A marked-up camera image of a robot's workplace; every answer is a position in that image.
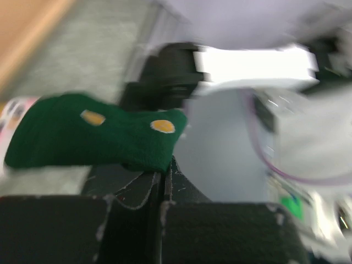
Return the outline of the wooden hanging rack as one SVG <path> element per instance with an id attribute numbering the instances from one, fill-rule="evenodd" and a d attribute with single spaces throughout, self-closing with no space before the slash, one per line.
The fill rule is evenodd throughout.
<path id="1" fill-rule="evenodd" d="M 1 1 L 1 90 L 76 1 Z"/>

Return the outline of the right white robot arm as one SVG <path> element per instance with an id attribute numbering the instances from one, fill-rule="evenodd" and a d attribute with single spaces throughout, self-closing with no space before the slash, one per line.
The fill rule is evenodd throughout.
<path id="1" fill-rule="evenodd" d="M 212 201 L 267 201 L 290 188 L 321 203 L 351 195 L 351 78 L 292 44 L 225 50 L 170 43 L 134 62 L 119 104 L 181 103 L 174 156 Z"/>

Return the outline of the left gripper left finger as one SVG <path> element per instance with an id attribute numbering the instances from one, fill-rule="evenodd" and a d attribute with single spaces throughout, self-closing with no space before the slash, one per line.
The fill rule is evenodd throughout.
<path id="1" fill-rule="evenodd" d="M 1 197 L 1 263 L 158 263 L 162 176 L 113 194 Z"/>

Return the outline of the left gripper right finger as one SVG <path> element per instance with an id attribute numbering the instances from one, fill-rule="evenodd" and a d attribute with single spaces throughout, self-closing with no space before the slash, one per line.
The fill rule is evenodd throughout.
<path id="1" fill-rule="evenodd" d="M 185 202 L 172 159 L 161 203 L 161 263 L 309 263 L 298 229 L 277 203 Z"/>

